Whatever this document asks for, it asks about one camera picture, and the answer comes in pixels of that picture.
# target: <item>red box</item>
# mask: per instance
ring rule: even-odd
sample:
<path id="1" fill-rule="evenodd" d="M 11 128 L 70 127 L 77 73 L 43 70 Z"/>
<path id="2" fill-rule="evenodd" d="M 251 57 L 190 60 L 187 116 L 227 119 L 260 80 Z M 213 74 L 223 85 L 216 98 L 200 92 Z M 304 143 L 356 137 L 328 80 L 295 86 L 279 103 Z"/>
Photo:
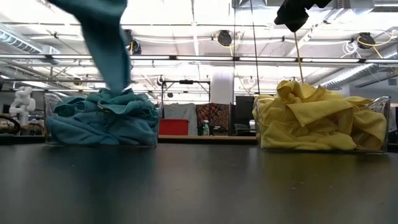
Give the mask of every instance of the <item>red box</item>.
<path id="1" fill-rule="evenodd" d="M 160 135 L 188 135 L 187 119 L 161 119 L 159 134 Z"/>

